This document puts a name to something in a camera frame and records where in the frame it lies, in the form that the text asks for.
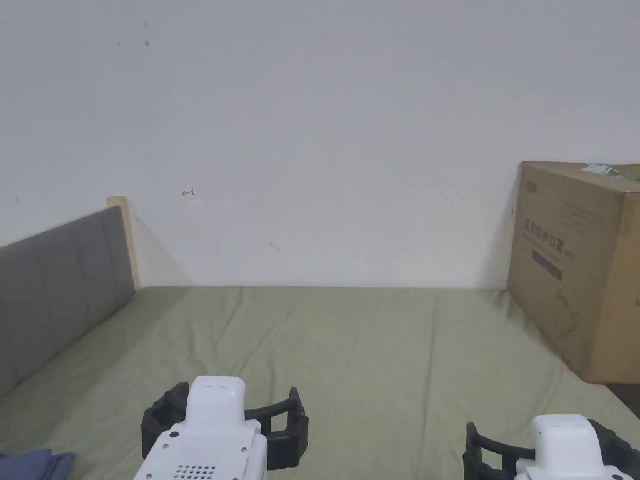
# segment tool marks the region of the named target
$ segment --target mattress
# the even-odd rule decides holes
[[[274,479],[461,479],[467,422],[532,446],[541,413],[640,446],[640,420],[569,371],[506,292],[162,287],[0,400],[0,451],[72,451],[73,479],[133,478],[144,409],[201,374],[244,379],[247,408],[298,387],[309,448]]]

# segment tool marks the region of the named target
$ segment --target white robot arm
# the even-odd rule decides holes
[[[245,411],[239,378],[197,377],[186,407],[180,387],[145,412],[145,461],[134,480],[264,480],[268,469],[297,466],[308,432],[297,390],[284,402]],[[271,418],[285,412],[289,431],[270,432]]]
[[[540,415],[532,427],[535,450],[495,442],[467,424],[465,480],[634,480],[620,469],[640,472],[640,452],[581,415]],[[482,449],[502,456],[502,470],[482,462]]]

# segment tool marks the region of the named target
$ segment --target gray cloth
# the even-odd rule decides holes
[[[0,397],[134,294],[122,210],[0,248]]]
[[[73,461],[74,454],[52,455],[49,449],[22,455],[0,453],[0,480],[65,480]]]

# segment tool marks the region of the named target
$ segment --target white wall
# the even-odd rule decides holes
[[[521,160],[640,158],[639,19],[2,2],[0,243],[126,195],[145,285],[503,286]]]

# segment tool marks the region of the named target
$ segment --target wooden bed post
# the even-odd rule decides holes
[[[127,247],[129,249],[129,261],[131,262],[131,274],[136,292],[140,290],[140,276],[138,274],[138,262],[136,260],[136,249],[133,244],[133,231],[131,230],[131,217],[129,216],[129,203],[126,196],[107,197],[107,208],[118,205],[122,209],[124,220],[124,232],[127,236]]]

